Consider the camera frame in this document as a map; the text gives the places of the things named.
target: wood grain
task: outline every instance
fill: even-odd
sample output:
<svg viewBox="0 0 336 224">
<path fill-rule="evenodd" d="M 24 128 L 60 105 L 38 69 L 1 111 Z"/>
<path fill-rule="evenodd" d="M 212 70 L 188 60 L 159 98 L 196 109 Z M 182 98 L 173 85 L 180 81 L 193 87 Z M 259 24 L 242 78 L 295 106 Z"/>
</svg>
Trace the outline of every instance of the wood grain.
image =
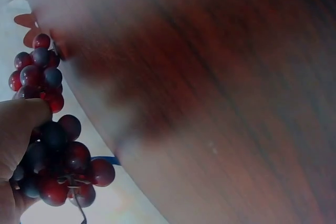
<svg viewBox="0 0 336 224">
<path fill-rule="evenodd" d="M 335 1 L 29 0 L 98 132 L 181 224 L 336 222 Z"/>
</svg>

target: red grape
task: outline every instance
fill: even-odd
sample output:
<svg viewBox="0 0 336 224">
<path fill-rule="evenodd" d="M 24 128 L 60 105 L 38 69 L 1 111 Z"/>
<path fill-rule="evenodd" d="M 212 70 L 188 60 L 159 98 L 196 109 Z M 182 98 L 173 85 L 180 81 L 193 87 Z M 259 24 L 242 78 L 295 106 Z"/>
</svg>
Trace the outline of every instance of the red grape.
<svg viewBox="0 0 336 224">
<path fill-rule="evenodd" d="M 50 150 L 61 151 L 67 144 L 67 135 L 57 122 L 47 122 L 40 127 L 41 142 Z"/>
<path fill-rule="evenodd" d="M 38 180 L 37 177 L 32 175 L 29 177 L 26 177 L 19 181 L 19 186 L 21 192 L 23 192 L 24 195 L 26 195 L 29 198 L 37 198 L 39 197 L 39 191 L 37 188 Z"/>
<path fill-rule="evenodd" d="M 22 70 L 24 67 L 33 64 L 30 54 L 27 52 L 20 52 L 14 59 L 14 66 L 17 70 Z"/>
<path fill-rule="evenodd" d="M 53 207 L 62 206 L 69 192 L 67 183 L 59 184 L 56 178 L 44 177 L 38 184 L 41 199 Z"/>
<path fill-rule="evenodd" d="M 48 49 L 50 47 L 50 38 L 46 34 L 39 34 L 33 40 L 33 48 L 43 47 Z"/>
<path fill-rule="evenodd" d="M 61 94 L 63 93 L 63 85 L 62 84 L 57 88 L 57 91 Z"/>
<path fill-rule="evenodd" d="M 20 71 L 14 71 L 9 77 L 8 84 L 13 91 L 18 91 L 21 87 Z"/>
<path fill-rule="evenodd" d="M 68 141 L 75 141 L 79 137 L 82 126 L 77 117 L 73 115 L 64 115 L 58 120 L 58 123 L 62 125 L 67 133 Z"/>
<path fill-rule="evenodd" d="M 80 188 L 75 189 L 74 191 L 75 194 L 77 195 L 77 200 L 81 208 L 91 206 L 96 199 L 96 191 L 91 184 L 90 185 L 83 184 L 80 186 Z M 76 207 L 78 207 L 73 192 L 70 191 L 68 197 L 70 199 L 70 202 Z"/>
<path fill-rule="evenodd" d="M 115 171 L 105 159 L 96 158 L 90 163 L 90 181 L 95 186 L 106 187 L 114 181 Z"/>
<path fill-rule="evenodd" d="M 55 92 L 54 90 L 49 90 L 46 93 L 42 93 L 40 97 L 41 99 L 48 102 L 49 107 L 53 113 L 61 111 L 64 107 L 63 95 L 57 91 Z"/>
<path fill-rule="evenodd" d="M 57 68 L 60 63 L 60 58 L 58 55 L 56 55 L 55 51 L 49 50 L 49 55 L 50 55 L 50 61 L 48 64 L 48 68 Z"/>
<path fill-rule="evenodd" d="M 37 88 L 31 86 L 23 86 L 19 91 L 14 95 L 13 99 L 31 99 L 39 98 L 40 92 Z"/>
<path fill-rule="evenodd" d="M 73 173 L 84 173 L 91 160 L 89 149 L 80 142 L 71 142 L 64 151 L 64 166 Z"/>
<path fill-rule="evenodd" d="M 23 86 L 40 87 L 43 75 L 40 69 L 34 65 L 25 67 L 20 73 L 20 81 Z"/>
<path fill-rule="evenodd" d="M 62 84 L 62 73 L 57 68 L 44 70 L 44 77 L 47 85 L 51 88 L 58 88 Z"/>
</svg>

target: grape stem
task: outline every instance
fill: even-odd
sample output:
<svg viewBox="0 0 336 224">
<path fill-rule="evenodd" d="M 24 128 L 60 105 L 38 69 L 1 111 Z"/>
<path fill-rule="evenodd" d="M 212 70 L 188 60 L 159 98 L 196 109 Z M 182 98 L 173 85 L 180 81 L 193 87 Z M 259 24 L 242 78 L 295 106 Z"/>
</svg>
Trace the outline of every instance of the grape stem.
<svg viewBox="0 0 336 224">
<path fill-rule="evenodd" d="M 77 203 L 78 209 L 79 209 L 79 211 L 81 212 L 81 214 L 83 215 L 83 218 L 84 218 L 84 220 L 82 221 L 81 224 L 87 224 L 85 213 L 84 213 L 82 207 L 80 206 L 80 204 L 78 202 L 77 193 L 75 193 L 75 189 L 73 189 L 73 188 L 71 189 L 71 191 L 72 191 L 73 197 L 75 198 L 75 201 Z"/>
<path fill-rule="evenodd" d="M 75 198 L 76 204 L 78 206 L 78 209 L 79 209 L 79 211 L 81 212 L 81 214 L 83 215 L 83 218 L 84 218 L 84 220 L 82 221 L 81 224 L 88 224 L 87 220 L 86 220 L 86 215 L 85 215 L 82 207 L 79 204 L 78 196 L 77 196 L 77 193 L 75 192 L 75 189 L 79 188 L 79 186 L 77 185 L 76 181 L 73 179 L 72 176 L 69 176 L 68 178 L 69 178 L 69 182 L 70 182 L 70 185 L 68 187 L 71 190 L 71 192 L 73 194 L 73 197 Z"/>
</svg>

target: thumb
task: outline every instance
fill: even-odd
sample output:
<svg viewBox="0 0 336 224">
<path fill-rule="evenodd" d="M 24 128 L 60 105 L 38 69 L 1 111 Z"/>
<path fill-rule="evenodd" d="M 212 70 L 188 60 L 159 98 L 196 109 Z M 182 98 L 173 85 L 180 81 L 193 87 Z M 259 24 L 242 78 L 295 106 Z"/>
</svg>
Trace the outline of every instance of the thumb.
<svg viewBox="0 0 336 224">
<path fill-rule="evenodd" d="M 17 99 L 0 102 L 0 125 L 6 125 L 9 129 L 23 126 L 24 129 L 32 130 L 50 120 L 51 115 L 48 104 L 42 99 Z"/>
<path fill-rule="evenodd" d="M 25 154 L 33 128 L 51 119 L 41 99 L 0 102 L 0 175 L 11 177 Z"/>
</svg>

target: finger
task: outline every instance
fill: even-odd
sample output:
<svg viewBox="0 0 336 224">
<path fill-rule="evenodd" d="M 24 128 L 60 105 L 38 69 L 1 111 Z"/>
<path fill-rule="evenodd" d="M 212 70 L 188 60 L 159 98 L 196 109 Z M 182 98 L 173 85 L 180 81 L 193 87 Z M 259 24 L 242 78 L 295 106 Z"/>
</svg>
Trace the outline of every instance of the finger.
<svg viewBox="0 0 336 224">
<path fill-rule="evenodd" d="M 51 119 L 48 104 L 41 99 L 18 99 L 0 102 L 0 123 L 10 127 L 24 123 L 31 130 Z"/>
<path fill-rule="evenodd" d="M 29 198 L 21 190 L 13 190 L 13 196 L 20 214 L 23 214 L 29 207 L 41 200 L 40 198 Z"/>
</svg>

